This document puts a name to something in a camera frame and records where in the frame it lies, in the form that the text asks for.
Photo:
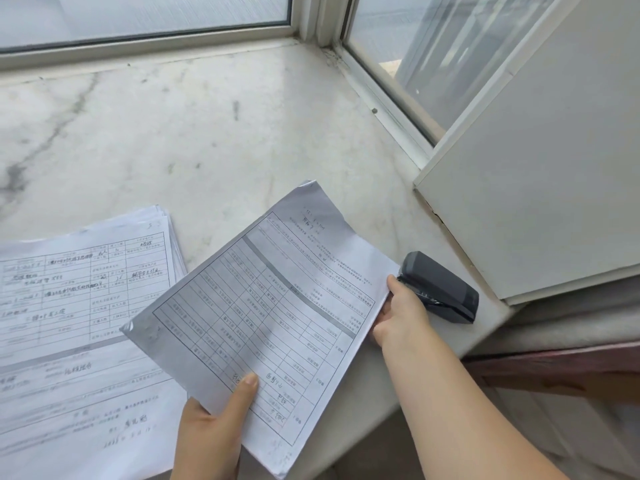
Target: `marble windowsill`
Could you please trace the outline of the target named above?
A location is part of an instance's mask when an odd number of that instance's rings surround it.
[[[81,72],[0,87],[0,241],[157,203],[193,269],[316,179],[389,257],[421,250],[481,292],[475,325],[433,320],[457,354],[510,316],[412,192],[418,169],[317,47],[284,41]],[[366,344],[288,478],[320,473],[396,407],[381,354]],[[251,461],[243,475],[269,477]]]

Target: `paper document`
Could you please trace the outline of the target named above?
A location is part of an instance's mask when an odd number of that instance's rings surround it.
[[[256,372],[243,444],[283,478],[380,311],[387,275],[398,269],[309,182],[123,331],[213,414]]]
[[[119,331],[184,275],[171,234],[152,207],[0,246],[3,478],[142,480],[172,468],[186,393]]]

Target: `window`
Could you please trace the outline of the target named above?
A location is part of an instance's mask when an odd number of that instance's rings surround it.
[[[0,0],[0,52],[289,23],[291,0]]]
[[[343,44],[432,143],[554,0],[354,0]]]

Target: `black stapler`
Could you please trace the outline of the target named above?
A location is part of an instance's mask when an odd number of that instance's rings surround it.
[[[428,312],[452,323],[473,323],[478,292],[420,251],[407,254],[398,281],[418,295]]]

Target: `hand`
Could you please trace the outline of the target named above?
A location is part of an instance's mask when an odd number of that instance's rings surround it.
[[[429,326],[427,310],[413,291],[391,274],[387,286],[391,293],[371,328],[373,339],[381,347],[390,337],[406,343],[412,333],[420,333]]]
[[[244,418],[258,391],[258,376],[247,374],[219,417],[190,397],[184,405],[171,480],[237,478]]]

